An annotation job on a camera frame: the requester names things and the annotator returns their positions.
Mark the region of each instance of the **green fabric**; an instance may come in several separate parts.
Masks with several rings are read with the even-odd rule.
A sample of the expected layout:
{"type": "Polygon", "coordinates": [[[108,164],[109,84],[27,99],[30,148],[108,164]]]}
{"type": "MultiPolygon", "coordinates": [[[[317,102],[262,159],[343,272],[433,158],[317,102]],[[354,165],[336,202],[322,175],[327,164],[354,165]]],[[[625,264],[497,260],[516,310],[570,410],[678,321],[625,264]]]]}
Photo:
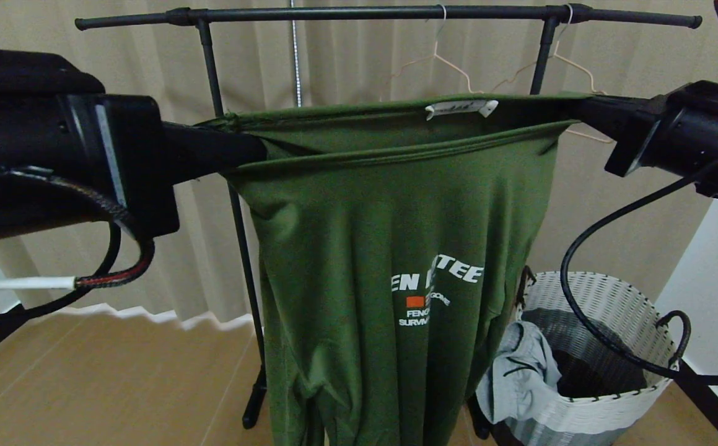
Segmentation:
{"type": "Polygon", "coordinates": [[[446,445],[489,367],[548,203],[573,97],[228,115],[268,161],[223,175],[252,211],[276,446],[446,445]]]}

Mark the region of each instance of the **curtain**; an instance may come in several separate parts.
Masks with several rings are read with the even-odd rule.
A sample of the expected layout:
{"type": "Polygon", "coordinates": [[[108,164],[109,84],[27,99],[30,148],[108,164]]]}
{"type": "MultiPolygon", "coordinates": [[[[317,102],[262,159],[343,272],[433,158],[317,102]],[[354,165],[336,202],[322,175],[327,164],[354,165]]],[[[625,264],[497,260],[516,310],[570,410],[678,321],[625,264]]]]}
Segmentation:
{"type": "MultiPolygon", "coordinates": [[[[296,6],[376,6],[420,2],[296,0],[296,6]]],[[[446,5],[488,4],[469,0],[446,5]]],[[[501,4],[545,5],[547,2],[501,4]]],[[[587,1],[589,6],[634,11],[699,14],[699,29],[589,22],[561,26],[559,52],[593,71],[595,87],[608,94],[651,97],[700,79],[718,82],[718,22],[712,2],[685,0],[587,1]]],[[[162,12],[191,8],[288,7],[289,0],[47,0],[0,1],[0,48],[58,53],[93,74],[114,94],[157,99],[166,121],[195,124],[212,118],[208,78],[195,28],[140,25],[78,31],[76,17],[162,12]]],[[[542,22],[537,20],[375,20],[297,22],[304,105],[413,99],[466,91],[463,77],[443,63],[404,63],[439,53],[463,68],[472,88],[489,92],[534,62],[542,22]]],[[[212,24],[215,58],[225,107],[235,112],[296,105],[291,23],[212,24]]],[[[526,94],[532,68],[496,92],[526,94]]],[[[552,59],[543,93],[588,91],[582,71],[552,59]]],[[[592,133],[583,125],[576,130],[592,133]]],[[[548,215],[532,248],[535,271],[559,268],[571,240],[614,209],[674,181],[673,175],[640,169],[628,178],[603,167],[612,144],[575,135],[561,141],[548,215]]],[[[175,310],[182,319],[212,311],[222,321],[248,311],[235,227],[222,178],[210,175],[175,187],[180,231],[160,237],[149,271],[136,282],[93,291],[78,302],[115,308],[143,305],[150,312],[175,310]]],[[[654,299],[692,238],[710,200],[691,188],[628,215],[589,240],[572,268],[604,272],[632,282],[654,299]]],[[[243,207],[256,268],[256,236],[243,207]]],[[[107,245],[107,225],[89,223],[0,240],[0,265],[8,276],[89,274],[107,245]]],[[[117,266],[130,265],[137,249],[125,243],[117,266]]],[[[59,294],[22,293],[25,305],[59,294]]]]}

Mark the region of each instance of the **wire hanger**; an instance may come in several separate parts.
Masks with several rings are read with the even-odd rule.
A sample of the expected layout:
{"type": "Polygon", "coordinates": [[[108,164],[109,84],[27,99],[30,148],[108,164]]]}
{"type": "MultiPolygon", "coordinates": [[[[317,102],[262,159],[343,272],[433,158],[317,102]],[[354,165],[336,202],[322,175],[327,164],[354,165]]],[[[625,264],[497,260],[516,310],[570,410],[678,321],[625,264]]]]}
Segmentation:
{"type": "Polygon", "coordinates": [[[460,67],[455,65],[455,63],[452,63],[449,60],[444,59],[444,57],[439,56],[439,36],[441,34],[442,29],[444,29],[444,25],[446,25],[446,23],[447,23],[447,8],[446,8],[446,6],[442,5],[441,3],[438,6],[441,6],[441,9],[444,10],[444,18],[442,19],[441,26],[440,26],[438,32],[436,32],[436,42],[433,45],[433,54],[430,54],[429,56],[423,57],[421,59],[416,59],[416,60],[412,60],[410,62],[405,63],[398,70],[398,72],[396,72],[396,73],[392,74],[392,76],[390,76],[389,80],[387,80],[387,83],[385,84],[385,87],[386,87],[386,85],[389,85],[390,82],[392,82],[392,79],[400,77],[402,75],[403,71],[406,70],[406,68],[410,67],[411,65],[415,65],[416,63],[426,62],[430,59],[435,59],[435,60],[440,60],[441,62],[446,63],[447,67],[450,67],[455,71],[458,71],[458,73],[460,73],[463,76],[463,78],[466,79],[466,87],[468,88],[469,93],[483,93],[483,91],[480,91],[480,90],[472,90],[471,78],[470,78],[469,74],[466,73],[466,71],[462,70],[460,67]]]}
{"type": "MultiPolygon", "coordinates": [[[[565,33],[566,29],[568,29],[568,25],[570,25],[571,22],[573,22],[573,20],[574,20],[573,6],[571,6],[571,4],[569,4],[569,3],[566,3],[565,6],[567,6],[569,11],[571,12],[568,16],[568,23],[566,23],[565,27],[562,30],[560,30],[559,34],[557,34],[557,42],[554,43],[554,53],[551,56],[549,56],[549,59],[554,57],[554,59],[562,60],[562,62],[565,62],[568,65],[571,65],[571,67],[577,68],[580,71],[582,71],[583,73],[587,74],[587,77],[590,79],[590,92],[593,94],[604,94],[604,96],[606,96],[606,95],[608,95],[606,91],[596,90],[595,78],[591,71],[589,71],[585,67],[582,67],[582,65],[579,65],[579,63],[573,62],[573,60],[568,59],[567,57],[561,56],[560,54],[557,54],[557,50],[559,49],[560,39],[563,37],[563,34],[565,33]]],[[[515,78],[517,78],[519,76],[519,74],[521,74],[521,72],[526,70],[526,68],[529,68],[529,67],[535,65],[535,63],[536,62],[532,62],[532,63],[529,63],[529,64],[524,65],[523,67],[519,68],[518,71],[516,71],[514,73],[514,76],[512,76],[511,79],[505,79],[505,80],[501,81],[499,84],[495,85],[494,88],[492,88],[490,90],[490,93],[494,93],[495,89],[500,88],[504,84],[512,84],[513,82],[515,82],[515,78]]],[[[604,144],[613,144],[614,143],[613,139],[599,138],[598,136],[588,135],[587,133],[575,132],[574,130],[566,130],[566,133],[573,133],[574,135],[583,136],[583,138],[593,139],[593,141],[598,141],[598,142],[604,143],[604,144]]]]}

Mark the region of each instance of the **clothes rack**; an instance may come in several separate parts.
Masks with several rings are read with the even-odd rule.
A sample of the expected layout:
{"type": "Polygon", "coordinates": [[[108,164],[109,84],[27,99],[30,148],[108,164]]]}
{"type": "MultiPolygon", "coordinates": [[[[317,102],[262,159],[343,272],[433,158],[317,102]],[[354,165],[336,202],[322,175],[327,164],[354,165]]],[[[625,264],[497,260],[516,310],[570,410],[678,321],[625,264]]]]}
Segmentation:
{"type": "MultiPolygon", "coordinates": [[[[202,43],[206,71],[208,72],[209,90],[212,97],[212,109],[216,116],[224,114],[221,89],[218,84],[218,73],[215,56],[212,52],[211,23],[215,22],[290,22],[291,20],[414,20],[442,19],[444,14],[450,20],[455,19],[506,19],[506,20],[543,20],[540,36],[540,48],[532,76],[530,94],[539,94],[546,73],[549,51],[554,42],[554,32],[560,23],[571,23],[601,20],[602,22],[627,22],[651,25],[681,26],[698,28],[702,23],[700,16],[684,16],[673,14],[656,14],[655,12],[612,11],[611,9],[594,9],[579,3],[568,6],[351,6],[325,8],[256,8],[256,9],[191,9],[176,8],[156,14],[133,14],[116,17],[78,18],[75,25],[80,30],[93,28],[110,28],[129,25],[170,24],[177,26],[193,26],[197,28],[202,43]]],[[[257,304],[254,277],[249,261],[248,243],[243,223],[243,212],[240,198],[231,186],[229,201],[232,206],[237,231],[240,259],[242,259],[243,278],[251,306],[257,345],[260,350],[260,371],[243,413],[243,428],[251,429],[257,422],[267,384],[265,380],[265,339],[260,321],[260,310],[257,304]]],[[[469,400],[469,410],[474,424],[475,434],[488,438],[492,426],[477,404],[475,397],[469,400]]]]}

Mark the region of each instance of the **tile floor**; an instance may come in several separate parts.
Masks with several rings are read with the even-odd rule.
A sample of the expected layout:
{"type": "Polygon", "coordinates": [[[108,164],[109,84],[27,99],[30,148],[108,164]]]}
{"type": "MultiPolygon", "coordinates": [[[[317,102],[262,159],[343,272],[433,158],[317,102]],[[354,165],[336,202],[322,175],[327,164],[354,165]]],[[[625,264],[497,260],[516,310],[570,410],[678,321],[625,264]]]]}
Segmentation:
{"type": "MultiPolygon", "coordinates": [[[[0,344],[0,446],[271,445],[268,405],[243,430],[259,356],[251,325],[54,314],[0,344]]],[[[474,436],[464,412],[449,446],[474,436]]],[[[718,432],[668,387],[617,445],[715,446],[718,432]]]]}

